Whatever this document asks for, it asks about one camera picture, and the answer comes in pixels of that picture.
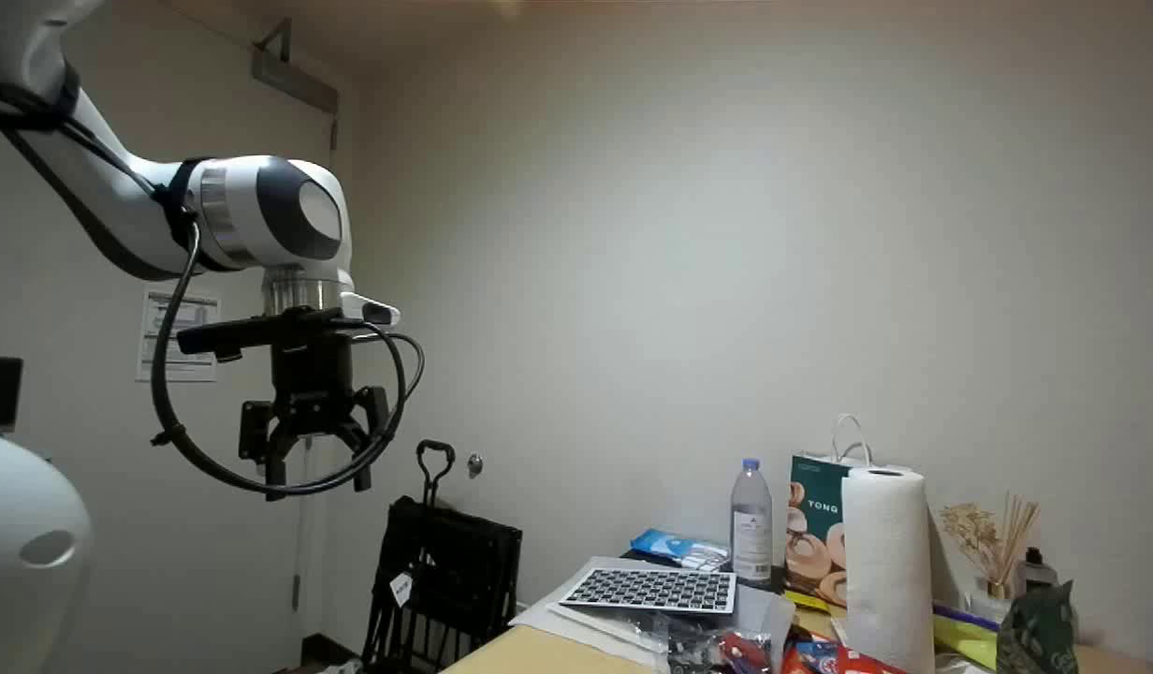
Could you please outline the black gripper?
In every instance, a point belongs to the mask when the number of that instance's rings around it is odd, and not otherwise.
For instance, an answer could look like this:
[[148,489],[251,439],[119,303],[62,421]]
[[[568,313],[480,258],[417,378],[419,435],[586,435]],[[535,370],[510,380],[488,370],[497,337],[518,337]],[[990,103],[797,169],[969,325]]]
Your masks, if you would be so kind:
[[389,421],[375,386],[351,386],[351,334],[314,334],[271,348],[274,399],[246,399],[241,411],[241,451],[266,455],[266,500],[288,488],[288,451],[309,435],[334,435],[351,450],[351,488],[372,489],[367,446]]

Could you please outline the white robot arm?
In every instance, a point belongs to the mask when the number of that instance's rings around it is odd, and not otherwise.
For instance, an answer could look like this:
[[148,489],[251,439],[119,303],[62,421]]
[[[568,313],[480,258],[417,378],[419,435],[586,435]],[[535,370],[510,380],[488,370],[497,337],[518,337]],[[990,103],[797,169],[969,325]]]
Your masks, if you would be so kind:
[[[334,435],[351,461],[327,488],[367,488],[396,418],[351,380],[351,343],[385,340],[389,303],[355,292],[340,180],[296,157],[130,154],[79,69],[64,33],[102,0],[0,0],[0,133],[40,170],[98,249],[130,277],[190,285],[195,274],[266,274],[266,312],[245,323],[158,328],[164,351],[238,359],[261,343],[278,391],[245,411],[241,451],[259,463],[254,495],[294,496],[286,451]],[[0,674],[44,674],[72,634],[94,562],[79,488],[44,455],[0,435]]]

